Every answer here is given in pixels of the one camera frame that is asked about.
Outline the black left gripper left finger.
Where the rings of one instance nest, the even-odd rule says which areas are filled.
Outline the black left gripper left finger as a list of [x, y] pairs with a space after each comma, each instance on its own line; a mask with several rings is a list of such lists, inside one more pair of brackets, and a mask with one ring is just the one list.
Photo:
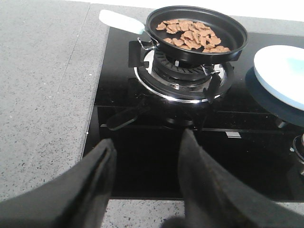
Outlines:
[[0, 204], [2, 228], [99, 228], [114, 185], [117, 153], [102, 140], [52, 181]]

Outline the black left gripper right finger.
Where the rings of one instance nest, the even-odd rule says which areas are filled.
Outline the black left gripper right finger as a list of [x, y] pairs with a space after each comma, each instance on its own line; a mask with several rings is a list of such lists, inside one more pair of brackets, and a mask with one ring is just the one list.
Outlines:
[[163, 228], [302, 228], [303, 215], [264, 197], [224, 169], [193, 131], [181, 138], [178, 178], [185, 217], [166, 219]]

